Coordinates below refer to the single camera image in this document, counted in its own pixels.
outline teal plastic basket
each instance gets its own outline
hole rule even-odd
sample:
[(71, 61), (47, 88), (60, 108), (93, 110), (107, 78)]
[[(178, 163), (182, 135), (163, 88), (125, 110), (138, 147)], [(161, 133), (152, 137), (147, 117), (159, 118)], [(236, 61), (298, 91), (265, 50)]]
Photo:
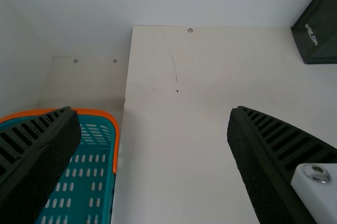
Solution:
[[(0, 130), (31, 118), (0, 123)], [(78, 115), (81, 143), (35, 224), (108, 224), (116, 174), (113, 173), (116, 129), (107, 118)]]

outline metal bolt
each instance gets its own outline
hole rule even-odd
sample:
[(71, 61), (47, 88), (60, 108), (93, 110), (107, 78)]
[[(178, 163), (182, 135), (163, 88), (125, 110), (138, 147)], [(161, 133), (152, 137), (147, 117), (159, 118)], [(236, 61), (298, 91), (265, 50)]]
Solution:
[(319, 183), (329, 183), (331, 180), (329, 172), (322, 166), (315, 163), (308, 163), (304, 165), (303, 171), (308, 178)]

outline basket hole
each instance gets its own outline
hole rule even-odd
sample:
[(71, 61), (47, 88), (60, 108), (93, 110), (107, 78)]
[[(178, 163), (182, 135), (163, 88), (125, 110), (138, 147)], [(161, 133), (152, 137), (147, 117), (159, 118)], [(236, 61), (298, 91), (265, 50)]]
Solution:
[(27, 139), (17, 128), (12, 128), (12, 131), (24, 142), (27, 146), (31, 146), (32, 142)]
[(60, 221), (61, 221), (61, 216), (57, 216), (57, 219), (56, 219), (56, 223), (55, 224), (60, 224)]
[(22, 154), (25, 151), (14, 142), (6, 133), (1, 133), (0, 136), (18, 153)]
[(58, 205), (60, 208), (63, 207), (63, 204), (64, 204), (64, 199), (60, 199), (60, 204)]
[(53, 204), (52, 204), (52, 208), (55, 208), (55, 207), (56, 207), (56, 204), (57, 204), (57, 199), (54, 199), (54, 200), (53, 200)]
[(48, 199), (48, 201), (47, 201), (47, 203), (46, 203), (46, 205), (45, 205), (44, 207), (45, 207), (45, 208), (48, 208), (50, 203), (51, 203), (51, 200)]
[(59, 191), (59, 190), (60, 190), (60, 187), (61, 187), (61, 184), (60, 184), (60, 183), (57, 183), (57, 184), (56, 184), (56, 189), (55, 189), (55, 191)]
[(44, 130), (36, 123), (36, 121), (31, 120), (31, 123), (40, 131), (40, 133), (44, 132)]
[(66, 206), (69, 208), (70, 205), (71, 205), (71, 203), (72, 203), (72, 199), (69, 198), (69, 199), (67, 200), (67, 205), (66, 205)]
[(40, 121), (42, 122), (42, 124), (43, 124), (46, 128), (49, 127), (49, 124), (44, 120), (43, 117), (38, 117), (38, 120), (40, 120)]

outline white wall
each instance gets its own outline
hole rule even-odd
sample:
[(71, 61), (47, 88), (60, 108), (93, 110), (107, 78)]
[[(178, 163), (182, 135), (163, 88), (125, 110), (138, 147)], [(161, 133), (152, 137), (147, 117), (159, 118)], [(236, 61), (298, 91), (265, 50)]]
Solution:
[(128, 56), (132, 25), (290, 26), (310, 0), (11, 0), (55, 55)]
[(0, 117), (37, 106), (51, 56), (7, 0), (0, 0)]

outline white wooden panel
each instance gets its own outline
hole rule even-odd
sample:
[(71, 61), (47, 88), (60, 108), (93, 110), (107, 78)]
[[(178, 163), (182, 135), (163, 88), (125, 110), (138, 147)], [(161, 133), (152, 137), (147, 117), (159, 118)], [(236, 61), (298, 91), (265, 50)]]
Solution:
[(231, 109), (337, 147), (336, 97), (337, 65), (303, 64), (287, 28), (134, 27), (114, 223), (258, 223), (226, 141)]
[(127, 64), (125, 56), (55, 57), (38, 107), (102, 109), (121, 125)]
[(25, 20), (0, 0), (0, 117), (36, 108), (51, 61)]

